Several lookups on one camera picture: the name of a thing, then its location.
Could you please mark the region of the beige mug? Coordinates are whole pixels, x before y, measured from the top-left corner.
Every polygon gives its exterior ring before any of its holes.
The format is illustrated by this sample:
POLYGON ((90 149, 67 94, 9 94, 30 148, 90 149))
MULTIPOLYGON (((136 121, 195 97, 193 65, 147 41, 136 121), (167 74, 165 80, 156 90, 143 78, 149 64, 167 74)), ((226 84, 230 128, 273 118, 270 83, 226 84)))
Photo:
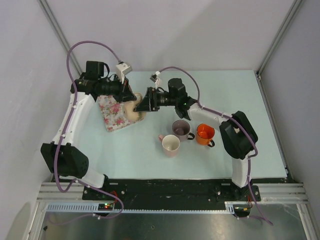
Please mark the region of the beige mug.
POLYGON ((143 96, 138 92, 136 92, 134 95, 136 96, 136 100, 127 101, 122 106, 122 113, 124 117, 131 122, 141 121, 147 115, 146 112, 135 111, 136 106, 142 101, 143 96))

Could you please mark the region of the purple mug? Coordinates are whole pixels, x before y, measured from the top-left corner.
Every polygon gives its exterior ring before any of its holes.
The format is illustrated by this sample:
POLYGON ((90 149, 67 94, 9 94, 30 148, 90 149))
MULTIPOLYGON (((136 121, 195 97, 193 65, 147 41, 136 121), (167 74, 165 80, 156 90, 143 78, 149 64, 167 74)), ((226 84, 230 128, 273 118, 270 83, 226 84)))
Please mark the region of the purple mug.
POLYGON ((180 142, 191 141, 195 139, 195 135, 191 132, 191 126, 185 120, 176 120, 172 124, 172 132, 178 137, 180 142))

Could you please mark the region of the pink mug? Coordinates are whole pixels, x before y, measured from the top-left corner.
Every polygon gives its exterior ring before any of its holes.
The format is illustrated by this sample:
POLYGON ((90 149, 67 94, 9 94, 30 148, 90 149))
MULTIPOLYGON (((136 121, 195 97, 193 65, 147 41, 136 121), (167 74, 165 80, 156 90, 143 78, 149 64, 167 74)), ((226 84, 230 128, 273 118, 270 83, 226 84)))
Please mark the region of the pink mug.
POLYGON ((169 135, 160 134, 158 136, 158 139, 160 140, 164 154, 167 157, 172 158, 178 154, 181 142, 177 136, 173 134, 169 134, 169 135))

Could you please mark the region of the orange mug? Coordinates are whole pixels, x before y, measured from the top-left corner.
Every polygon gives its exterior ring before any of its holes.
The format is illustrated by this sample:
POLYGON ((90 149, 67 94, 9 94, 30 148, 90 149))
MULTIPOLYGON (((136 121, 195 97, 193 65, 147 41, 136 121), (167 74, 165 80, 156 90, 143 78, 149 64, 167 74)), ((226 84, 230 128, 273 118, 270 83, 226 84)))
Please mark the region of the orange mug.
POLYGON ((214 136, 215 129, 213 127, 204 123, 197 126, 195 139, 199 145, 213 148, 215 146, 215 142, 213 141, 214 136))

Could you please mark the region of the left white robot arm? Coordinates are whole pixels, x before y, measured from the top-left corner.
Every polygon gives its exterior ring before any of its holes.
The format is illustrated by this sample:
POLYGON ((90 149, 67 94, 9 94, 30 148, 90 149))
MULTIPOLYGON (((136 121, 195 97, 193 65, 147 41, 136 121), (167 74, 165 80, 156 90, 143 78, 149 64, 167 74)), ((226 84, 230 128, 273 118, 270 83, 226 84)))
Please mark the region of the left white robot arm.
POLYGON ((111 187, 104 183, 105 175, 93 169, 88 157, 78 149, 79 138, 99 96, 112 96, 118 103, 137 99, 126 77, 132 67, 120 62, 113 77, 105 76, 104 70, 108 68, 104 62, 86 62, 86 71, 71 84, 68 108, 57 134, 40 149, 55 179, 66 177, 81 181, 94 187, 94 195, 101 200, 110 196, 111 187))

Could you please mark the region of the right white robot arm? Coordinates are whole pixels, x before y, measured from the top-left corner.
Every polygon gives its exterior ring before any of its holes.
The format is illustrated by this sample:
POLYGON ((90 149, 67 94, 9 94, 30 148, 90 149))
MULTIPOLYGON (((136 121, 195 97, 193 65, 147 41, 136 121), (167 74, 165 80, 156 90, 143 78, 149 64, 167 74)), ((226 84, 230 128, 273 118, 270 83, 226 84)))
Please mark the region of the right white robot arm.
POLYGON ((180 78, 168 81, 168 91, 148 87, 146 94, 134 108, 136 112, 157 112, 160 107, 173 106, 181 119, 198 121, 219 131, 225 151, 232 158, 232 197, 238 201, 249 195, 251 167, 249 161, 258 155, 258 135, 246 114, 237 111, 231 115, 201 106, 199 100, 188 96, 180 78))

